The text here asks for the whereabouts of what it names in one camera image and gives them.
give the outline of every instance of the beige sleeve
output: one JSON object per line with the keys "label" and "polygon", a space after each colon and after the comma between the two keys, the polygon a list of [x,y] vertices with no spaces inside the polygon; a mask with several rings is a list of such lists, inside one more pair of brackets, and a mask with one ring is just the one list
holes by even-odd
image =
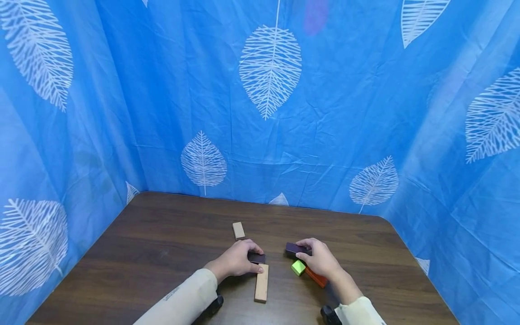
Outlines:
{"label": "beige sleeve", "polygon": [[358,298],[348,306],[339,305],[334,311],[343,325],[385,325],[367,297]]}
{"label": "beige sleeve", "polygon": [[217,279],[208,269],[193,273],[134,325],[191,325],[217,299]]}

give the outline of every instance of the blue curtain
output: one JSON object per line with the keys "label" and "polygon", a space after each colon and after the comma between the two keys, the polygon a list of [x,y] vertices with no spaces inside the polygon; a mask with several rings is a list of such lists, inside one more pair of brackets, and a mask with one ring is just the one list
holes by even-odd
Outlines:
{"label": "blue curtain", "polygon": [[519,0],[0,0],[0,322],[140,191],[379,215],[520,323]]}

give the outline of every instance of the wooden block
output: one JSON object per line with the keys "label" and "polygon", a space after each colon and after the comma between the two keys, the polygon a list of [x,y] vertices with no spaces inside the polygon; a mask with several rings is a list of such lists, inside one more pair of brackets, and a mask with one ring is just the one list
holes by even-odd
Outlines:
{"label": "wooden block", "polygon": [[310,276],[320,287],[325,288],[329,282],[326,277],[314,273],[308,266],[305,268],[305,273]]}
{"label": "wooden block", "polygon": [[256,275],[255,301],[259,303],[267,302],[267,282],[269,279],[269,265],[262,264],[264,273]]}
{"label": "wooden block", "polygon": [[301,260],[297,259],[296,262],[291,265],[291,269],[294,271],[294,273],[296,273],[297,276],[300,276],[305,270],[305,265]]}
{"label": "wooden block", "polygon": [[255,264],[265,264],[265,254],[260,255],[260,254],[256,254],[253,252],[249,252],[248,260],[249,260],[249,262],[255,263]]}
{"label": "wooden block", "polygon": [[245,233],[244,233],[244,228],[242,228],[242,223],[234,223],[233,232],[235,233],[235,240],[240,240],[240,239],[245,238]]}
{"label": "wooden block", "polygon": [[306,253],[308,255],[312,255],[312,251],[306,249],[303,246],[298,246],[293,243],[285,244],[285,255],[290,258],[296,258],[296,253]]}

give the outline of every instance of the right hand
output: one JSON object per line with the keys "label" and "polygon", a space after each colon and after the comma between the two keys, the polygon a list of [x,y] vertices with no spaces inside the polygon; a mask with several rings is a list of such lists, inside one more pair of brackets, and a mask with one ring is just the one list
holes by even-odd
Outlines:
{"label": "right hand", "polygon": [[307,238],[297,241],[296,245],[313,250],[312,256],[305,253],[297,253],[296,257],[304,261],[314,273],[330,280],[336,275],[345,272],[324,242],[316,238]]}

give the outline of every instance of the dark purple block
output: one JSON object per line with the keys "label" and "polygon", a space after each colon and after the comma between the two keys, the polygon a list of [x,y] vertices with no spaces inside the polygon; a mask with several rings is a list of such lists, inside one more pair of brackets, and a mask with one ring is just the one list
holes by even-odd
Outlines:
{"label": "dark purple block", "polygon": [[260,254],[256,254],[253,252],[249,252],[248,260],[249,260],[249,262],[255,263],[255,264],[265,264],[265,254],[260,255]]}
{"label": "dark purple block", "polygon": [[306,253],[309,255],[313,254],[311,250],[308,250],[306,247],[303,246],[298,246],[293,243],[287,243],[285,245],[285,254],[287,255],[287,257],[296,258],[296,253]]}

